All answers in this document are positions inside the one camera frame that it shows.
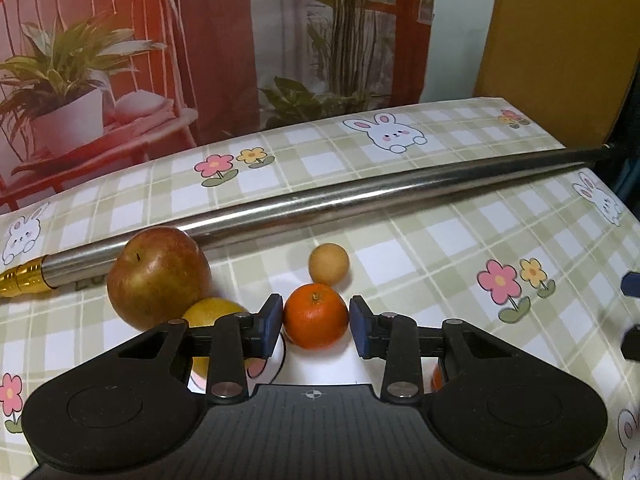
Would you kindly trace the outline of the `yellow-green round fruit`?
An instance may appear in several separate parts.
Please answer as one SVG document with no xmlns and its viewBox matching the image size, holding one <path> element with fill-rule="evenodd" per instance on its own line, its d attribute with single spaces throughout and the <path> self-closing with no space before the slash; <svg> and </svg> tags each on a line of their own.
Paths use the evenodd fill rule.
<svg viewBox="0 0 640 480">
<path fill-rule="evenodd" d="M 190 327 L 202 327 L 213 326 L 218 318 L 240 312 L 246 312 L 246 309 L 232 301 L 210 297 L 194 304 L 182 317 Z"/>
</svg>

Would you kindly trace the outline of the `orange tangerine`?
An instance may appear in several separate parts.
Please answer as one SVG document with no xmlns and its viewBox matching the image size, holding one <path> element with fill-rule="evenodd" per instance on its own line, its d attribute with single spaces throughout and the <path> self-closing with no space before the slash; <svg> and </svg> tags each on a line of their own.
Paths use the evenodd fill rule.
<svg viewBox="0 0 640 480">
<path fill-rule="evenodd" d="M 431 388 L 433 392 L 439 391 L 442 386 L 445 385 L 444 375 L 439 364 L 434 366 L 434 370 L 431 376 Z"/>
<path fill-rule="evenodd" d="M 343 337 L 349 323 L 346 304 L 331 287 L 299 286 L 285 301 L 283 326 L 288 339 L 305 350 L 329 348 Z"/>
</svg>

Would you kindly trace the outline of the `small tan longan fruit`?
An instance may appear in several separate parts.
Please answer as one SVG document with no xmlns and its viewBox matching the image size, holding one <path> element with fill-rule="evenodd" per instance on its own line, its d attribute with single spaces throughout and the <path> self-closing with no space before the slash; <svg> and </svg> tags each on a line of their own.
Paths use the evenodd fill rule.
<svg viewBox="0 0 640 480">
<path fill-rule="evenodd" d="M 308 271 L 315 283 L 333 286 L 343 281 L 349 271 L 349 256 L 337 244 L 326 243 L 314 248 L 308 259 Z"/>
</svg>

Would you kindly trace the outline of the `orange tangerine on table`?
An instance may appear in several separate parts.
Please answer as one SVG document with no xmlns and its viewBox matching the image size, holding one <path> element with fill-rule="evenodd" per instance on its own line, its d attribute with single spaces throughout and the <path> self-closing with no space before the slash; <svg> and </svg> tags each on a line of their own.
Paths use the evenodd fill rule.
<svg viewBox="0 0 640 480">
<path fill-rule="evenodd" d="M 439 364 L 434 366 L 434 370 L 431 376 L 431 388 L 433 392 L 439 391 L 442 386 L 445 385 L 444 375 Z"/>
</svg>

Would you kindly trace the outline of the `checkered bunny tablecloth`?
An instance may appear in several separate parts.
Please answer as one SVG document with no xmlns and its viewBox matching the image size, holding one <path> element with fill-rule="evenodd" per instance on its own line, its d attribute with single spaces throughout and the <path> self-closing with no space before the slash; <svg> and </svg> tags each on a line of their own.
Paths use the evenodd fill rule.
<svg viewBox="0 0 640 480">
<path fill-rule="evenodd" d="M 367 115 L 322 120 L 192 148 L 43 192 L 1 209 L 1 263 L 15 266 L 94 240 L 201 211 L 419 167 L 553 150 L 556 141 L 502 99 L 396 108 L 423 134 L 395 154 L 363 131 Z M 363 296 L 436 326 L 463 318 L 588 382 L 610 422 L 593 466 L 639 474 L 639 367 L 620 344 L 639 304 L 620 290 L 639 266 L 639 223 L 582 169 L 434 203 L 382 209 L 220 248 L 208 256 L 221 297 L 250 310 L 309 280 L 323 243 L 349 255 L 343 297 Z"/>
</svg>

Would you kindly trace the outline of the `red-brown apple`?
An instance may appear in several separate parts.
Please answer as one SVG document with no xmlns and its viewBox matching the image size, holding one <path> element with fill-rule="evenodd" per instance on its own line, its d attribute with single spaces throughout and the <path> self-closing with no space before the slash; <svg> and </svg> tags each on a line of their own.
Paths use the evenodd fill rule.
<svg viewBox="0 0 640 480">
<path fill-rule="evenodd" d="M 214 293 L 208 261 L 186 233 L 154 226 L 135 235 L 106 278 L 108 299 L 118 316 L 149 330 Z"/>
</svg>

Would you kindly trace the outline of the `long metal pole gold band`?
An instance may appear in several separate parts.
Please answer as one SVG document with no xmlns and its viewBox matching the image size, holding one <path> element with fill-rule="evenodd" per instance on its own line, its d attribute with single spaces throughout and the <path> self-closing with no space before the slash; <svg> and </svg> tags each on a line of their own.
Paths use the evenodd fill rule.
<svg viewBox="0 0 640 480">
<path fill-rule="evenodd" d="M 186 233 L 206 250 L 243 243 L 256 235 L 279 234 L 378 209 L 592 166 L 612 151 L 612 145 L 604 144 L 450 162 L 261 198 L 163 222 L 161 226 Z M 41 294 L 105 275 L 129 241 L 145 230 L 136 229 L 12 266 L 1 272 L 1 296 Z"/>
</svg>

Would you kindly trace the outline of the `brown wooden board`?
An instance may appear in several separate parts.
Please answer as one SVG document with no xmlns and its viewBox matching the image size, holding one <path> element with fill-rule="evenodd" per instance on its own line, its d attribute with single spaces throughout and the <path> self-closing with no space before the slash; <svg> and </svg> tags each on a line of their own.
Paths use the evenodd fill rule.
<svg viewBox="0 0 640 480">
<path fill-rule="evenodd" d="M 476 96 L 570 148 L 605 142 L 639 63 L 639 0 L 495 0 Z"/>
</svg>

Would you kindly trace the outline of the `printed chair plant backdrop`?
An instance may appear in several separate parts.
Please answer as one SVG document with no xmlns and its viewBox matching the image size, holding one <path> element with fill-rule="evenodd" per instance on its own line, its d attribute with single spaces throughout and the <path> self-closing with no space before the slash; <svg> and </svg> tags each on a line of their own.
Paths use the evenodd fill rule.
<svg viewBox="0 0 640 480">
<path fill-rule="evenodd" d="M 434 0 L 1 0 L 1 207 L 262 129 L 413 104 Z"/>
</svg>

